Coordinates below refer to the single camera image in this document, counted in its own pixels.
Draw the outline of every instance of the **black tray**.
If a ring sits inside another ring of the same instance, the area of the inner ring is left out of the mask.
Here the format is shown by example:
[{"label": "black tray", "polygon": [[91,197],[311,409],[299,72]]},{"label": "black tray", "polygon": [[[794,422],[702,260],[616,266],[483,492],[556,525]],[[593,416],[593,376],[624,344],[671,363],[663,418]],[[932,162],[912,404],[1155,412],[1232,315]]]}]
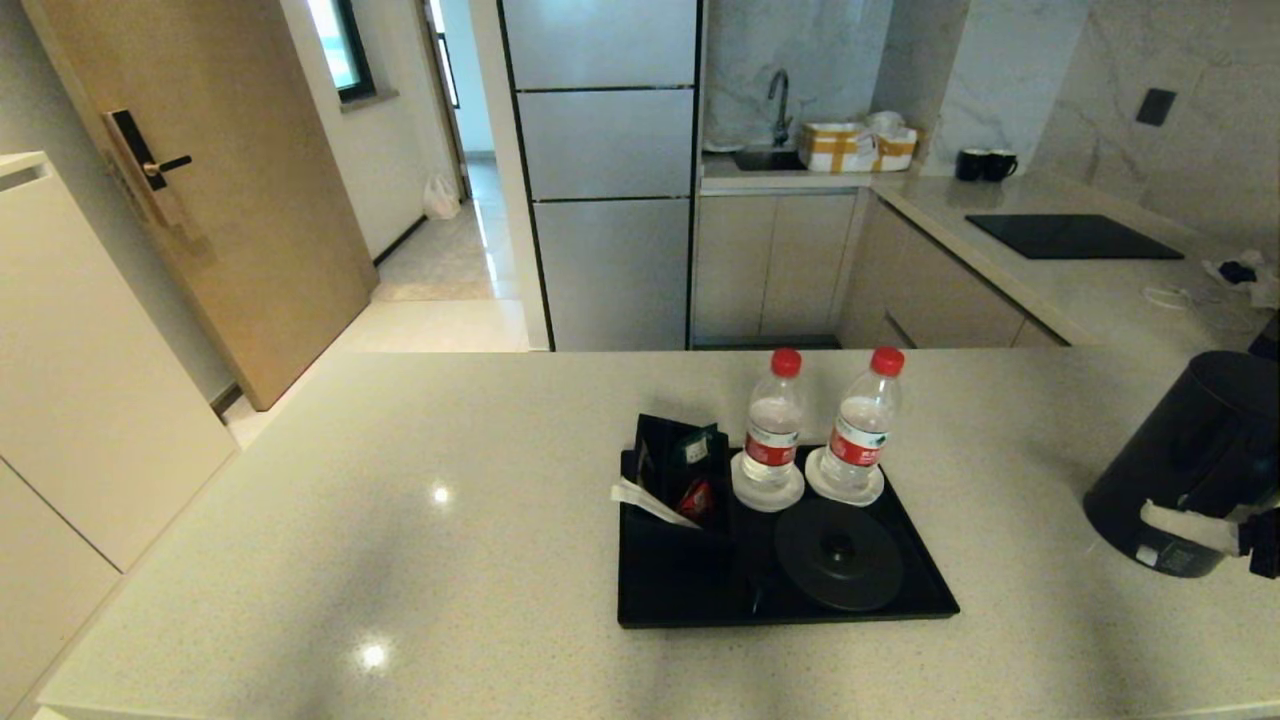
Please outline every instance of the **black tray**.
[{"label": "black tray", "polygon": [[[818,447],[801,447],[796,464],[804,468],[805,457]],[[635,451],[623,451],[622,475],[634,478],[634,465]],[[621,506],[618,624],[623,628],[778,625],[916,620],[960,612],[887,475],[884,493],[865,511],[888,530],[902,555],[902,589],[888,605],[861,612],[832,610],[804,594],[778,566],[773,551],[773,525],[781,514],[750,510],[731,491],[722,495],[727,501],[728,536],[681,528],[637,507]],[[805,497],[832,502],[817,496],[808,484]]]}]

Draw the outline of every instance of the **refrigerator door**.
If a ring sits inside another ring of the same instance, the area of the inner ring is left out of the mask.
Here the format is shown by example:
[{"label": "refrigerator door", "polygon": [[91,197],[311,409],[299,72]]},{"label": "refrigerator door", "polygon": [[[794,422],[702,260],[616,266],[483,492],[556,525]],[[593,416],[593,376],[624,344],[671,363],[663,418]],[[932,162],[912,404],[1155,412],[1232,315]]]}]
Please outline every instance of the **refrigerator door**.
[{"label": "refrigerator door", "polygon": [[694,83],[698,0],[502,4],[517,90]]},{"label": "refrigerator door", "polygon": [[689,204],[534,206],[557,351],[685,348]]},{"label": "refrigerator door", "polygon": [[530,196],[687,196],[692,118],[692,90],[521,94]]}]

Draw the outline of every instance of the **white coaster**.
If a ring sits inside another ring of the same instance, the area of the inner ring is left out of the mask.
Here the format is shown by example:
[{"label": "white coaster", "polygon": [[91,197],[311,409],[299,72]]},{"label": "white coaster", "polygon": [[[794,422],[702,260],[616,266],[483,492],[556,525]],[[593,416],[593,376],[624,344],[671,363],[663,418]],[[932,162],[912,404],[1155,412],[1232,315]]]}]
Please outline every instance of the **white coaster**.
[{"label": "white coaster", "polygon": [[791,465],[791,471],[787,473],[787,482],[776,488],[762,486],[746,477],[742,471],[741,452],[728,461],[728,466],[733,475],[733,495],[751,510],[777,512],[791,507],[804,496],[804,474],[795,465]]},{"label": "white coaster", "polygon": [[870,477],[867,478],[867,484],[860,488],[836,488],[827,482],[827,477],[822,474],[822,459],[826,456],[827,448],[819,447],[809,454],[809,459],[804,464],[804,477],[809,480],[809,486],[818,495],[835,500],[836,502],[846,502],[855,507],[867,507],[868,505],[876,502],[881,493],[884,492],[884,473],[881,471],[879,465],[872,470]]}]

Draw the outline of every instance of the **marble wall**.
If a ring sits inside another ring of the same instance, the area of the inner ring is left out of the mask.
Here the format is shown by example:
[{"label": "marble wall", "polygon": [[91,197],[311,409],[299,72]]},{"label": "marble wall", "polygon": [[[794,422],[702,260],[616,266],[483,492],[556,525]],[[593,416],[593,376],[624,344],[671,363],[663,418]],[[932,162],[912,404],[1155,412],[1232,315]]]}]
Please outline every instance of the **marble wall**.
[{"label": "marble wall", "polygon": [[791,78],[792,141],[801,122],[867,113],[892,10],[893,0],[707,0],[705,140],[771,142],[780,68]]},{"label": "marble wall", "polygon": [[950,174],[964,147],[1030,167],[1088,14],[1089,0],[970,0],[923,172]]},{"label": "marble wall", "polygon": [[[905,0],[893,5],[872,111],[895,110],[906,124],[933,136],[969,0]],[[922,142],[916,159],[928,147]]]},{"label": "marble wall", "polygon": [[[1280,3],[1094,0],[1039,167],[1280,252]],[[1149,87],[1178,92],[1137,123]]]}]

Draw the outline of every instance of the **black mug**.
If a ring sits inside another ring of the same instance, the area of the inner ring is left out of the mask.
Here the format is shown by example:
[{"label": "black mug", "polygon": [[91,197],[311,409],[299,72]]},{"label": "black mug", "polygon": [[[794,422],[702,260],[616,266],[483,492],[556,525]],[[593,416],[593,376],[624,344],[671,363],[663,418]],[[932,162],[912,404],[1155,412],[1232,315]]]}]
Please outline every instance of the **black mug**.
[{"label": "black mug", "polygon": [[987,156],[989,152],[977,147],[961,150],[956,156],[956,179],[973,182],[987,170]]},{"label": "black mug", "polygon": [[1018,170],[1018,155],[1010,150],[992,150],[987,154],[983,168],[983,179],[1000,182]]}]

